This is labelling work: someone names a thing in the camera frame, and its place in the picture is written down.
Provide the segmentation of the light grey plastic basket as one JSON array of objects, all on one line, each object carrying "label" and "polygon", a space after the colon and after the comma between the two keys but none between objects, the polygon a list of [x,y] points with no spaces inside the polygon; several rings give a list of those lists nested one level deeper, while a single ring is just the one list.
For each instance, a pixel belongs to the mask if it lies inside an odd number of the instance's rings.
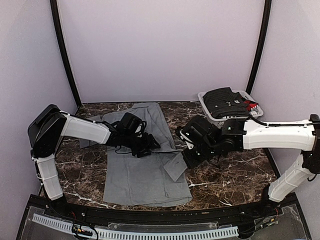
[{"label": "light grey plastic basket", "polygon": [[242,90],[223,87],[199,92],[197,97],[209,122],[216,125],[229,119],[259,118],[264,114],[260,104]]}]

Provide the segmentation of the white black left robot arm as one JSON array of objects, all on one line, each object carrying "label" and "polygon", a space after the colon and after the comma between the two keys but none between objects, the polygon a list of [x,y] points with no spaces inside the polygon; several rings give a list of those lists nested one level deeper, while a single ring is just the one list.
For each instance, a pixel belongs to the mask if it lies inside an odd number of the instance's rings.
[{"label": "white black left robot arm", "polygon": [[47,197],[53,201],[51,210],[60,218],[67,218],[71,213],[70,206],[60,199],[64,194],[55,161],[56,151],[64,137],[109,147],[126,147],[134,157],[142,158],[161,147],[153,135],[146,132],[146,127],[146,121],[132,113],[125,113],[121,120],[109,123],[76,117],[55,104],[48,105],[29,125],[27,134],[37,177]]}]

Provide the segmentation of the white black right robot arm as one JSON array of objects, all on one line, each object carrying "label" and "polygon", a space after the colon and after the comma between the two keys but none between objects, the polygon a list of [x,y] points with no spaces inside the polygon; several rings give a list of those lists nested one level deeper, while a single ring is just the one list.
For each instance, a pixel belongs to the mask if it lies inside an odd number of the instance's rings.
[{"label": "white black right robot arm", "polygon": [[255,213],[260,217],[266,217],[275,203],[283,201],[303,181],[320,173],[320,119],[316,114],[293,122],[231,118],[221,128],[196,115],[185,126],[178,127],[176,135],[187,144],[182,156],[189,169],[230,152],[265,148],[300,150],[285,173],[263,190],[263,200],[255,205]]}]

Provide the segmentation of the grey long sleeve shirt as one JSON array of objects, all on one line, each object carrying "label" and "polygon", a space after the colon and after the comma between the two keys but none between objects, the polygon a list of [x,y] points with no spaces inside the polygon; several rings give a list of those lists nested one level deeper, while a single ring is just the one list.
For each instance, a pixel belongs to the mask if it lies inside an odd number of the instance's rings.
[{"label": "grey long sleeve shirt", "polygon": [[122,206],[174,207],[192,200],[184,171],[187,166],[158,103],[136,103],[128,110],[92,116],[91,120],[119,121],[125,113],[146,121],[146,132],[160,144],[151,155],[137,158],[122,147],[107,149],[103,201]]}]

